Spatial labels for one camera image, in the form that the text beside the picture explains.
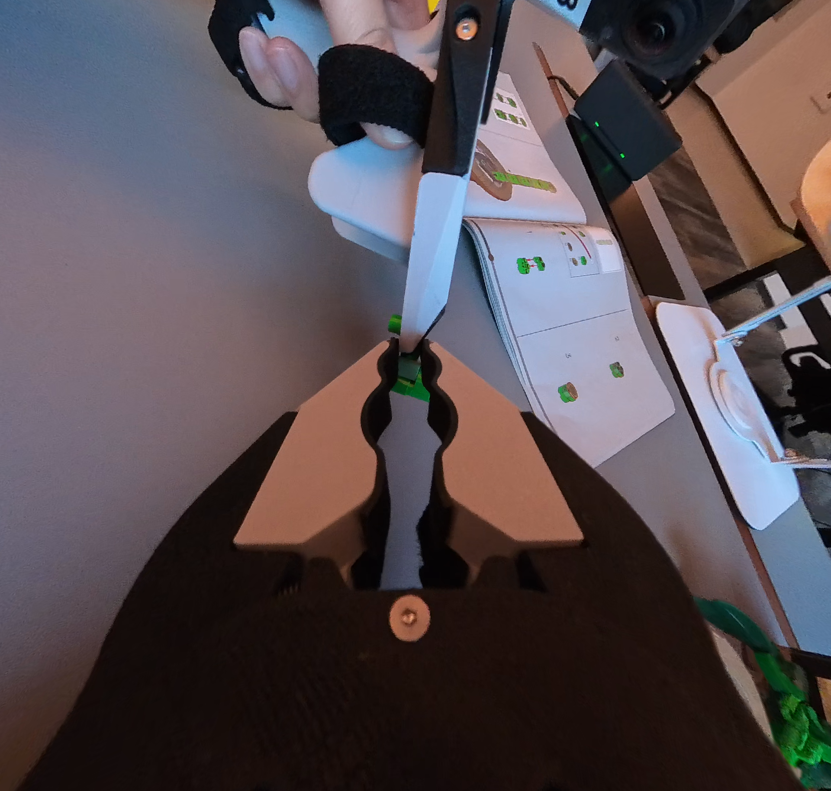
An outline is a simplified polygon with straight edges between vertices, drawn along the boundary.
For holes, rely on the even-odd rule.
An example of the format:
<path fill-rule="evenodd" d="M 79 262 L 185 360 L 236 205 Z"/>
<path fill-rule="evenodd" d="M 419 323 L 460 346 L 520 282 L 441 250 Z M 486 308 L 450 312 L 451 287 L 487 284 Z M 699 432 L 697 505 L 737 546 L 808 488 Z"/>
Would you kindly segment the light wooden board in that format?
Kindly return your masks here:
<path fill-rule="evenodd" d="M 805 171 L 795 201 L 795 213 L 806 234 L 829 261 L 830 141 L 816 154 Z"/>

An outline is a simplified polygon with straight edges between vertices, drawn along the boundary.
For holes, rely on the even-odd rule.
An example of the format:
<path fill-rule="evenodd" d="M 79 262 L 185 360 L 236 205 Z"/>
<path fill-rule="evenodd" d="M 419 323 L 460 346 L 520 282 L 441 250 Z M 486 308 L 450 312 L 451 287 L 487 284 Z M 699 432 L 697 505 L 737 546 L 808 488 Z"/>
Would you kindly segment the green toy bamboo leaves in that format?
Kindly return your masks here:
<path fill-rule="evenodd" d="M 762 696 L 775 745 L 807 789 L 829 789 L 829 721 L 812 703 L 808 654 L 785 654 L 742 610 L 715 599 L 695 598 L 701 616 L 734 645 Z"/>

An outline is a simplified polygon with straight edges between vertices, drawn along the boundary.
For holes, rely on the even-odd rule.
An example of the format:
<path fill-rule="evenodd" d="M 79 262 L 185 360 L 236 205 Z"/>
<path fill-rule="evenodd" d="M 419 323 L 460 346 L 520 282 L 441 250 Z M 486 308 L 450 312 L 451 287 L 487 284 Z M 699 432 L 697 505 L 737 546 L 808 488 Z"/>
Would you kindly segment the green hooked stalk piece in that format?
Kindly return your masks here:
<path fill-rule="evenodd" d="M 430 392 L 422 382 L 421 359 L 417 352 L 400 354 L 397 379 L 392 390 L 403 396 L 430 402 Z"/>

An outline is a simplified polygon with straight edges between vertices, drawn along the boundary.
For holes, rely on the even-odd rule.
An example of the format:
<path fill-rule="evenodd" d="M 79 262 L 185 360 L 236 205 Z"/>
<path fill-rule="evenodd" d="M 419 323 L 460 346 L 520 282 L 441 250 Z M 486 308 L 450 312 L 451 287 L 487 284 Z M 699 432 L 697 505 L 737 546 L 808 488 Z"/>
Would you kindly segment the open instruction booklet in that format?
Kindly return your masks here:
<path fill-rule="evenodd" d="M 616 238 L 590 225 L 510 76 L 480 125 L 463 225 L 532 411 L 596 467 L 675 412 Z"/>

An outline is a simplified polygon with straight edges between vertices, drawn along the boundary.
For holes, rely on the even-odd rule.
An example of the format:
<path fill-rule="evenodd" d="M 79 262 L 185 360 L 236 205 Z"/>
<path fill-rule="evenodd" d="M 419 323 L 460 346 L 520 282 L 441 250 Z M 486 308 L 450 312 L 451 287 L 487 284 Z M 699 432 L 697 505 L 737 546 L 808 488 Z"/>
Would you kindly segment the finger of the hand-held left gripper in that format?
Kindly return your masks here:
<path fill-rule="evenodd" d="M 400 349 L 412 353 L 435 325 L 450 292 L 468 174 L 423 174 L 401 314 Z"/>

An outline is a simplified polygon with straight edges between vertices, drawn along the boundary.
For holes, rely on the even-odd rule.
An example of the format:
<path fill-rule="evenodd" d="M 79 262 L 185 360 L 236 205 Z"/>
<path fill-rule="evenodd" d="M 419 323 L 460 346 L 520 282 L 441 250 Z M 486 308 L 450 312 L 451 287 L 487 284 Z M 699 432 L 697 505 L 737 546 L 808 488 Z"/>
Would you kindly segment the grey desk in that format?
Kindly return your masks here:
<path fill-rule="evenodd" d="M 403 273 L 306 198 L 210 0 L 2 0 L 2 789 L 800 789 L 683 579 L 535 422 L 586 542 L 396 593 L 234 547 Z"/>

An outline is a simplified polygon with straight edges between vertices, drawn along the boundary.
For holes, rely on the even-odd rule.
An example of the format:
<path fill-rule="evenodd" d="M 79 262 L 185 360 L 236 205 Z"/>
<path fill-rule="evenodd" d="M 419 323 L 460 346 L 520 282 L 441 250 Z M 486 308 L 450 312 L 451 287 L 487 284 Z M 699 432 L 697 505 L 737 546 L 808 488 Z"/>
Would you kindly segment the black device with green lights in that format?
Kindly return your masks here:
<path fill-rule="evenodd" d="M 576 100 L 567 123 L 608 204 L 682 146 L 666 113 L 618 60 Z"/>

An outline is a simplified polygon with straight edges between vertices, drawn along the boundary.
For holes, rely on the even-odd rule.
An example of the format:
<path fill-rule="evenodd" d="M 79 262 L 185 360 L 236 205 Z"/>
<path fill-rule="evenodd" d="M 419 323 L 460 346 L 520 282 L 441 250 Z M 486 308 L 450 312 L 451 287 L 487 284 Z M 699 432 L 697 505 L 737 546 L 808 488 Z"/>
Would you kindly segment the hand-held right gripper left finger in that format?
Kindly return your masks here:
<path fill-rule="evenodd" d="M 391 420 L 399 340 L 372 348 L 287 413 L 287 432 L 234 545 L 332 560 L 356 589 L 380 586 L 390 492 L 378 441 Z"/>

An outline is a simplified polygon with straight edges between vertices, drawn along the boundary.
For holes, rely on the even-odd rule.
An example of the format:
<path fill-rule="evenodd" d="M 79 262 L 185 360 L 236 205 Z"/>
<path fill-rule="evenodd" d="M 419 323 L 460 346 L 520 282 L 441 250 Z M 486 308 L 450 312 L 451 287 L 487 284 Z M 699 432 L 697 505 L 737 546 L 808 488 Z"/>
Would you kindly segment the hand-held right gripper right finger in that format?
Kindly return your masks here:
<path fill-rule="evenodd" d="M 438 343 L 421 348 L 439 439 L 419 520 L 423 588 L 464 588 L 494 557 L 577 547 L 583 531 L 518 407 Z"/>

